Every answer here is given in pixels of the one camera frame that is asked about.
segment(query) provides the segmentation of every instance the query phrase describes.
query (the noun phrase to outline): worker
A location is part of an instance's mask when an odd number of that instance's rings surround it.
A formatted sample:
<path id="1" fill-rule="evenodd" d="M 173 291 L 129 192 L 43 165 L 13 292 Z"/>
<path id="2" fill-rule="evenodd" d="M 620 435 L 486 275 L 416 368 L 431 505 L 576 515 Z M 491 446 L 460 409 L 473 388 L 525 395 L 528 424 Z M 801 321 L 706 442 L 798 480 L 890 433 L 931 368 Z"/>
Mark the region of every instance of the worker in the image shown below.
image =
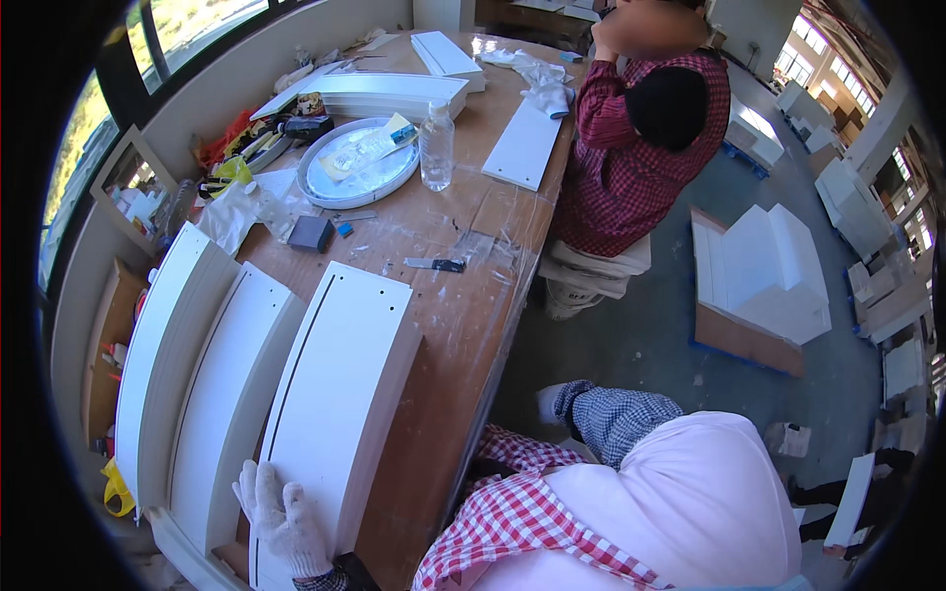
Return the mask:
<path id="1" fill-rule="evenodd" d="M 632 32 L 621 28 L 626 35 L 618 39 L 614 27 L 603 27 L 628 14 L 635 22 L 646 20 L 646 10 L 642 16 L 634 10 L 667 3 L 681 5 L 690 18 L 690 10 L 701 18 L 705 13 L 704 0 L 617 0 L 617 8 L 591 28 L 595 55 L 576 99 L 578 139 L 538 271 L 547 290 L 534 292 L 546 295 L 542 304 L 554 320 L 571 318 L 605 296 L 623 297 L 629 277 L 650 268 L 650 232 L 723 143 L 730 94 L 718 51 L 695 44 L 694 51 L 670 60 L 631 59 L 618 73 L 619 53 L 605 37 L 630 47 L 625 53 L 667 55 L 668 49 L 657 47 L 659 39 L 649 42 L 659 51 L 638 47 L 626 38 Z M 661 22 L 667 18 L 677 17 L 660 13 Z M 685 45 L 671 42 L 671 49 Z"/>
<path id="2" fill-rule="evenodd" d="M 825 547 L 822 551 L 828 556 L 836 556 L 851 560 L 855 556 L 860 556 L 870 548 L 880 533 L 884 531 L 891 519 L 900 510 L 908 485 L 910 468 L 913 466 L 914 454 L 902 449 L 883 448 L 874 453 L 874 465 L 889 466 L 891 472 L 883 477 L 872 480 L 867 488 L 867 497 L 864 500 L 864 508 L 861 516 L 857 520 L 855 531 L 869 528 L 867 537 L 860 544 L 850 547 L 834 545 Z M 799 507 L 807 505 L 828 504 L 837 507 L 841 503 L 841 496 L 848 485 L 848 481 L 837 480 L 816 486 L 813 489 L 805 490 L 798 487 L 797 479 L 794 475 L 788 478 L 788 498 Z M 823 540 L 831 530 L 834 523 L 834 516 L 837 512 L 818 519 L 811 523 L 802 525 L 798 530 L 801 535 L 801 542 L 809 540 Z"/>
<path id="3" fill-rule="evenodd" d="M 601 464 L 487 425 L 477 458 L 492 469 L 471 482 L 413 591 L 774 587 L 799 575 L 788 496 L 745 417 L 684 415 L 665 396 L 588 381 L 549 387 L 538 405 Z M 247 461 L 239 480 L 243 511 L 297 588 L 349 588 L 298 484 L 283 488 L 283 509 L 270 464 Z"/>

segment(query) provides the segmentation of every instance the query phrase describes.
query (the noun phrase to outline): wooden pallet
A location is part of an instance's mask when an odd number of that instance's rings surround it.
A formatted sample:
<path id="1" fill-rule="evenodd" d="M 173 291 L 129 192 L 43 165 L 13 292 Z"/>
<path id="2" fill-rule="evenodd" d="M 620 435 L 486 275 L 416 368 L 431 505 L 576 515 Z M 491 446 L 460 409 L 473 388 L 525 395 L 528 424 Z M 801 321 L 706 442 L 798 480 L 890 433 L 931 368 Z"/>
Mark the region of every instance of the wooden pallet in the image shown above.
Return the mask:
<path id="1" fill-rule="evenodd" d="M 739 156 L 746 162 L 750 163 L 752 165 L 752 174 L 756 175 L 756 177 L 758 177 L 760 181 L 764 181 L 765 179 L 769 178 L 768 170 L 766 170 L 764 167 L 762 167 L 762 165 L 760 165 L 758 162 L 753 160 L 751 156 L 749 156 L 742 150 L 730 144 L 730 142 L 723 140 L 723 150 L 726 151 L 726 156 L 728 156 L 729 158 L 735 158 L 736 156 Z"/>

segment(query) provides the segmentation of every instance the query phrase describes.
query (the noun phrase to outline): workbench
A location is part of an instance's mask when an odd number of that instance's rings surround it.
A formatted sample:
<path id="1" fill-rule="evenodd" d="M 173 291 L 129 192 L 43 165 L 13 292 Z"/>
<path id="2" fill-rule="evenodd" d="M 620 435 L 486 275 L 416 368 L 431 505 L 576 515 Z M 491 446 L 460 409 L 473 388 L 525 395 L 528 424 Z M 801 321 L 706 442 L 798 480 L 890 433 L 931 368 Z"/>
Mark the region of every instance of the workbench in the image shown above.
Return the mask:
<path id="1" fill-rule="evenodd" d="M 495 48 L 523 49 L 561 64 L 575 76 L 569 85 L 575 89 L 587 70 L 586 64 L 562 61 L 551 47 L 480 34 L 445 34 L 474 56 Z M 362 53 L 384 56 L 358 61 L 362 70 L 427 73 L 407 32 Z M 335 233 L 326 254 L 294 251 L 256 224 L 236 257 L 253 263 L 306 303 L 332 260 L 414 290 L 409 313 L 424 339 L 384 447 L 356 547 L 386 591 L 410 587 L 430 543 L 452 519 L 449 512 L 492 406 L 552 221 L 575 130 L 570 115 L 537 193 L 481 174 L 522 100 L 519 92 L 528 88 L 513 70 L 485 63 L 482 68 L 486 91 L 469 94 L 455 121 L 458 164 L 445 191 L 429 191 L 418 170 L 391 195 L 361 208 L 376 211 L 378 217 L 350 222 L 354 232 L 347 238 Z M 298 148 L 283 154 L 266 170 L 294 168 L 304 152 Z M 297 183 L 290 191 L 302 195 Z M 405 257 L 468 255 L 464 273 L 404 265 Z M 312 417 L 313 429 L 320 420 Z"/>
<path id="2" fill-rule="evenodd" d="M 478 25 L 523 26 L 549 33 L 564 35 L 575 45 L 575 51 L 587 55 L 591 46 L 591 26 L 594 23 L 543 9 L 513 4 L 511 0 L 477 0 Z"/>

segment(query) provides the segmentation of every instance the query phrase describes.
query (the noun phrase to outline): red checkered shirt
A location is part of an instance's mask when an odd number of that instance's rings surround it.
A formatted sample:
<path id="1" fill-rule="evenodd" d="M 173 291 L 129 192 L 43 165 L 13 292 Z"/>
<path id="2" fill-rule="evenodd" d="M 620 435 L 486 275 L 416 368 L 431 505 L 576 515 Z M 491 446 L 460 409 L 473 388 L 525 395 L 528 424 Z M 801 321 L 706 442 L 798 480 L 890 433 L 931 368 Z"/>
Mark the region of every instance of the red checkered shirt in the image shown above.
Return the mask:
<path id="1" fill-rule="evenodd" d="M 709 89 L 706 127 L 692 146 L 672 154 L 646 143 L 627 116 L 624 89 L 660 67 L 703 75 Z M 667 216 L 680 191 L 723 144 L 729 123 L 726 62 L 707 51 L 668 61 L 595 61 L 577 99 L 579 139 L 571 147 L 552 233 L 579 251 L 614 257 Z"/>
<path id="2" fill-rule="evenodd" d="M 564 550 L 576 560 L 621 577 L 637 589 L 668 589 L 657 573 L 579 523 L 542 479 L 549 466 L 585 460 L 573 451 L 487 425 L 478 453 L 519 474 L 483 478 L 453 523 L 428 550 L 412 591 L 430 591 L 463 572 L 536 549 Z"/>

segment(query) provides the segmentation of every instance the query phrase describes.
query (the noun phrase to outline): sanding sponge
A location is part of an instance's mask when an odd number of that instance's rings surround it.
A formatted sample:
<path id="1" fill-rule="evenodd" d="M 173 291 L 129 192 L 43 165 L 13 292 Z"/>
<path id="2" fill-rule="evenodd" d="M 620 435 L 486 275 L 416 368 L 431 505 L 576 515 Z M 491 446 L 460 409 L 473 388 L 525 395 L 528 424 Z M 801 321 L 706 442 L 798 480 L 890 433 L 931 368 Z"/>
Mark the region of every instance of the sanding sponge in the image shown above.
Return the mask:
<path id="1" fill-rule="evenodd" d="M 325 252 L 334 227 L 325 217 L 299 216 L 289 235 L 289 245 L 300 251 Z"/>

